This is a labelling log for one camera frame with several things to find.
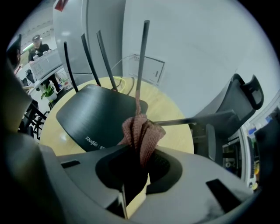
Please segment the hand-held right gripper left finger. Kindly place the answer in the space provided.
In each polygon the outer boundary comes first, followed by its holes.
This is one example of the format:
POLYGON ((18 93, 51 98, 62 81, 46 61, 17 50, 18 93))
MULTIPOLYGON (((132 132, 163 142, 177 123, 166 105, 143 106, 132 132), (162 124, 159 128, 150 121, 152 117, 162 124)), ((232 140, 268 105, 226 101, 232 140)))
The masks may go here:
POLYGON ((118 201, 119 190, 105 186, 95 171, 100 159, 127 149, 126 146, 116 146, 58 157, 50 147, 40 147, 48 179, 66 224, 135 224, 107 210, 118 201))

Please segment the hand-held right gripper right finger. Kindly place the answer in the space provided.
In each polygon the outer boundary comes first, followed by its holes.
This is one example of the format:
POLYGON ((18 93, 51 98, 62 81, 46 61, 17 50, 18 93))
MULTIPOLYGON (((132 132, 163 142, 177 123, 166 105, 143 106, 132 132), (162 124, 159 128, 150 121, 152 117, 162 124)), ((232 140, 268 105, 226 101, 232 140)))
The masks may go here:
POLYGON ((139 224, 215 223, 224 215, 222 208, 207 186, 219 179, 241 202, 253 195, 244 181, 205 157, 166 147, 160 152, 177 159, 182 165, 180 179, 166 192, 150 194, 131 216, 139 224))

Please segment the black router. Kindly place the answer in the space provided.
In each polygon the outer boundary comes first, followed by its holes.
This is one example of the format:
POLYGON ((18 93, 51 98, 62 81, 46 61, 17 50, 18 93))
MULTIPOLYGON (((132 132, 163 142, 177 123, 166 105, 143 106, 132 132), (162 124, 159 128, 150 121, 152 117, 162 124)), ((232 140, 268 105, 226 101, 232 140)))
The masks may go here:
MULTIPOLYGON (((141 90, 144 57, 150 21, 143 25, 136 91, 141 90)), ((148 104, 140 99, 141 112, 146 115, 148 104)), ((61 107, 56 119, 66 133, 84 151, 95 151, 117 145, 123 139, 122 124, 136 114, 135 96, 109 90, 97 84, 76 89, 75 94, 61 107)), ((186 119, 154 122, 162 128, 217 118, 218 113, 186 119)))

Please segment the brown cloth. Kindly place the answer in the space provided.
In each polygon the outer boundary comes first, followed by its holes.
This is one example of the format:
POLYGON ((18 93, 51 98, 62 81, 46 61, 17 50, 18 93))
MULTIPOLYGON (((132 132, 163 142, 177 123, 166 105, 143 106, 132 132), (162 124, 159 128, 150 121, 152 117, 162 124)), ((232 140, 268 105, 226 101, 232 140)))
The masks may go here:
POLYGON ((136 114, 123 122, 123 139, 119 145, 128 144, 139 158, 141 168, 145 168, 166 131, 160 125, 150 121, 147 115, 141 112, 139 90, 136 91, 135 99, 136 114))

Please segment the round wooden table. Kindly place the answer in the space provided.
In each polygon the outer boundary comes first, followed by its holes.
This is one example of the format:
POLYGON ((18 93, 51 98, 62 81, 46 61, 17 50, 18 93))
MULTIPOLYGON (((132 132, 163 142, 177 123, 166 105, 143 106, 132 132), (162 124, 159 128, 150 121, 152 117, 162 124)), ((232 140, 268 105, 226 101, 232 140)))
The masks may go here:
MULTIPOLYGON (((74 94, 75 90, 69 91, 55 104, 45 121, 41 133, 40 144, 51 147, 58 156, 84 152, 56 120, 57 112, 74 94)), ((151 84, 141 83, 140 98, 148 104, 147 116, 152 121, 175 120, 184 117, 178 106, 151 84)), ((164 129, 166 135, 158 142, 159 146, 185 153, 192 154, 194 152, 192 134, 187 124, 166 126, 164 129)))

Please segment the potted green plant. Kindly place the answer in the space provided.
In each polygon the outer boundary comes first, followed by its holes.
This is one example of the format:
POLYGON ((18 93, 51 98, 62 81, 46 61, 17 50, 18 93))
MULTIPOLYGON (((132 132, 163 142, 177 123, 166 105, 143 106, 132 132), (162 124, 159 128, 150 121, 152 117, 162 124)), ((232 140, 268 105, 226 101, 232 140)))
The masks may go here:
POLYGON ((55 88, 53 85, 49 84, 46 86, 43 85, 43 93, 41 95, 41 99, 46 98, 49 102, 53 102, 57 99, 57 94, 55 92, 55 88))

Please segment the black mesh office chair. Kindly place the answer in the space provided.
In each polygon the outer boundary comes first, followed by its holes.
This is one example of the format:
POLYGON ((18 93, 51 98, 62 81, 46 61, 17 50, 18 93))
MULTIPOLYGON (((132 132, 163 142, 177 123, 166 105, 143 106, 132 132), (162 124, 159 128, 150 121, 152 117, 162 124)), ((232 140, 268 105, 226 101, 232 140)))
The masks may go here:
POLYGON ((195 122, 192 131, 194 153, 223 164, 223 145, 264 103, 264 93, 255 75, 246 83, 234 74, 222 91, 195 117, 218 113, 217 118, 195 122))

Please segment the red paper decoration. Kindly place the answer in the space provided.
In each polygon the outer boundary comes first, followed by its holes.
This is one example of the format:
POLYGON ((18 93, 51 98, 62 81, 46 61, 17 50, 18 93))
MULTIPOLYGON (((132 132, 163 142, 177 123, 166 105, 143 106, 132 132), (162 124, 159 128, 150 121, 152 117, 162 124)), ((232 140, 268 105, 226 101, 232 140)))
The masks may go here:
POLYGON ((57 3, 55 4, 54 9, 62 12, 67 2, 68 0, 58 0, 57 3))

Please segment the white wall panel box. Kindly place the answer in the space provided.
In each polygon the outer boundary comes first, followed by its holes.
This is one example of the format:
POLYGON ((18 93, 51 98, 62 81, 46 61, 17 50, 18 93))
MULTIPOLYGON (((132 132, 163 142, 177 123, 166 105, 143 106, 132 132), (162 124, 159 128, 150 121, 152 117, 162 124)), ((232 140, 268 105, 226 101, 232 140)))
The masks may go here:
MULTIPOLYGON (((140 55, 132 54, 129 58, 129 75, 138 77, 140 55)), ((165 62, 156 58, 145 56, 143 63, 142 80, 159 86, 165 62)))

